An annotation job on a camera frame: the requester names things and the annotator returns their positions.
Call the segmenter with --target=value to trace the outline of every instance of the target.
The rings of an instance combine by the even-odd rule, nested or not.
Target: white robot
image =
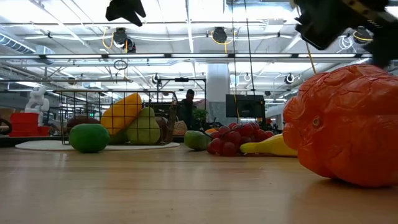
[[[33,88],[30,93],[30,100],[25,107],[25,113],[39,114],[39,126],[43,126],[43,112],[47,112],[50,109],[49,100],[44,98],[45,92],[46,89],[44,87]]]

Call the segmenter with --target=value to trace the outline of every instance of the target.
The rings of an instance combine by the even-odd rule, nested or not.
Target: yellow banana
[[[297,151],[289,148],[282,134],[275,135],[259,143],[246,143],[241,146],[243,153],[268,153],[276,156],[297,156]]]

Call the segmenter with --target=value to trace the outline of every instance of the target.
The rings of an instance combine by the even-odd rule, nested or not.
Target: brown basket
[[[174,125],[174,136],[184,136],[185,133],[188,131],[188,127],[184,121],[176,121]]]

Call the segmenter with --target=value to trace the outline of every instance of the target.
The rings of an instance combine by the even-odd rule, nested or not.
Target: table surface
[[[398,223],[398,189],[359,189],[294,158],[0,149],[0,223]]]

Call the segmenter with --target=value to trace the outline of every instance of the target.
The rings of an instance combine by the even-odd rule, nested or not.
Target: man
[[[178,118],[180,121],[184,121],[188,127],[188,130],[192,129],[193,125],[193,110],[196,106],[193,105],[193,98],[195,97],[195,92],[191,89],[187,91],[185,99],[182,100],[178,106]]]

